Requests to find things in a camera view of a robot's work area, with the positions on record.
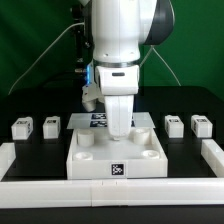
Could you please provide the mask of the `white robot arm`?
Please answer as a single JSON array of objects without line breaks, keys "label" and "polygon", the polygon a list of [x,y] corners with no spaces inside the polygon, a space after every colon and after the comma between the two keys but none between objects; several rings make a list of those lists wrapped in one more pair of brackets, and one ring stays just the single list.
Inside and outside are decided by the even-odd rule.
[{"label": "white robot arm", "polygon": [[109,135],[129,135],[134,95],[138,93],[141,45],[161,44],[173,31],[170,0],[78,0],[83,7],[85,33],[93,41],[82,102],[93,111],[105,105]]}]

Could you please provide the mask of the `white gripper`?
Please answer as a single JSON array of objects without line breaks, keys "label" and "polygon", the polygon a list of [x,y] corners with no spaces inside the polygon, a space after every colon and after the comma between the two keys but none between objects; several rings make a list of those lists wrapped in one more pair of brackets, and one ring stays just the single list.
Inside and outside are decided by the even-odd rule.
[{"label": "white gripper", "polygon": [[95,77],[104,97],[107,127],[115,140],[126,138],[131,129],[134,95],[138,93],[139,66],[97,66]]}]

